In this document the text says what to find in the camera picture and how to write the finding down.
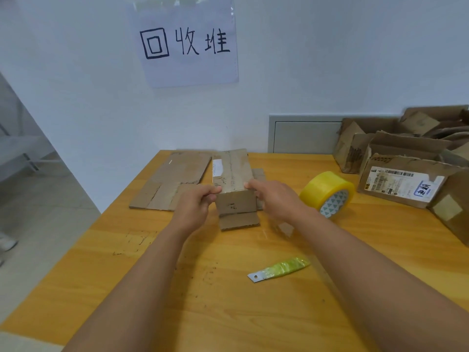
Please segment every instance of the hand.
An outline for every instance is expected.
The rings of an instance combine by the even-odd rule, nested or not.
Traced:
[[[306,206],[292,188],[277,181],[260,182],[256,179],[244,183],[246,189],[255,190],[261,199],[264,211],[273,219],[294,225],[298,216],[310,208]]]
[[[221,186],[197,184],[194,189],[181,195],[168,226],[189,236],[207,219],[208,206],[215,201]]]

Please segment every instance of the left hand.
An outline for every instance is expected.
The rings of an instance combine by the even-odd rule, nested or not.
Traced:
[[[168,226],[189,236],[207,219],[208,206],[217,198],[221,186],[197,184],[181,195]]]

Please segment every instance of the white label on box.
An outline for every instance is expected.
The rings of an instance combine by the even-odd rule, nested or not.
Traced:
[[[437,176],[432,182],[425,173],[372,166],[365,190],[428,203],[444,179]]]
[[[213,177],[221,176],[223,174],[223,163],[221,159],[212,160],[213,165]]]

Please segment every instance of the wooden table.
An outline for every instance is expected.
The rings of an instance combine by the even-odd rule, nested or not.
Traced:
[[[65,344],[132,267],[172,213],[129,209],[169,151],[159,152],[86,231],[1,329]],[[251,153],[253,168],[299,192],[317,174],[340,173],[332,156]],[[211,182],[211,165],[203,183]],[[211,207],[205,226],[186,242],[167,300],[161,351],[364,351],[358,333],[330,289],[312,250],[295,232],[261,225],[221,233]],[[429,211],[367,195],[333,220],[456,303],[469,309],[469,248]],[[312,266],[254,284],[246,275],[276,262],[308,256]]]

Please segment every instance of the right hand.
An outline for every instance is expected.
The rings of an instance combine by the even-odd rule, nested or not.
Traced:
[[[273,219],[293,225],[296,218],[309,209],[285,183],[251,179],[244,187],[255,190],[256,196],[264,202],[264,211]]]

